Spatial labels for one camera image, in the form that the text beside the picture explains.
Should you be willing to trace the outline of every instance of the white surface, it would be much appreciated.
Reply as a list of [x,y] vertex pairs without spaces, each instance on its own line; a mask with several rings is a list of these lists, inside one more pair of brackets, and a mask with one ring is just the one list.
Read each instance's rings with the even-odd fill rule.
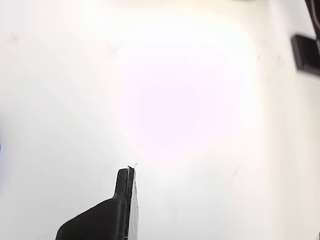
[[0,239],[55,239],[136,162],[140,240],[315,239],[295,32],[304,0],[0,0]]

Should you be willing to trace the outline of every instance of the black plastic object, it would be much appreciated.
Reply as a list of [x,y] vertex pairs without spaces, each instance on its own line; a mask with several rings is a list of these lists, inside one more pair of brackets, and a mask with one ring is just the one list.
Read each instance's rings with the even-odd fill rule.
[[291,43],[298,70],[320,76],[320,51],[317,41],[297,34],[291,38]]
[[135,170],[128,167],[118,171],[113,198],[63,224],[56,240],[137,240],[137,233]]

